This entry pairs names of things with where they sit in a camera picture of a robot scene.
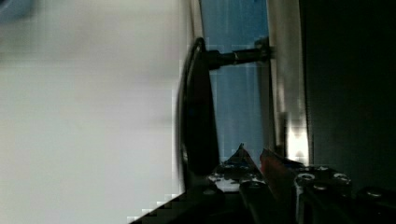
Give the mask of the gripper red taped right finger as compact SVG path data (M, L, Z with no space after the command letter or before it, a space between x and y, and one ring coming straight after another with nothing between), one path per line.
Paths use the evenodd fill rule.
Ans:
M288 213L295 212L294 179L296 171L304 165L292 161L269 149L264 149L260 155L261 172L279 206Z

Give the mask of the gripper blue taped left finger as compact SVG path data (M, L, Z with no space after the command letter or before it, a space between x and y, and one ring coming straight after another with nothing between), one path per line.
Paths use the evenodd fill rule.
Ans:
M265 183L244 143L239 145L229 159L222 161L207 179L223 192L237 192L245 182Z

